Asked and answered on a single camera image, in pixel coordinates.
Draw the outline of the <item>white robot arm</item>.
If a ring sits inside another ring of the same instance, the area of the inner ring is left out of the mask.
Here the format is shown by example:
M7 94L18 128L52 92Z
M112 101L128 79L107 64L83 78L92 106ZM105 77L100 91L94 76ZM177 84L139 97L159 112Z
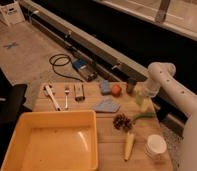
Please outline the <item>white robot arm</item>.
M197 171L197 95L173 78L175 72L176 67L173 63L151 63L140 94L153 98L163 89L186 115L178 171Z

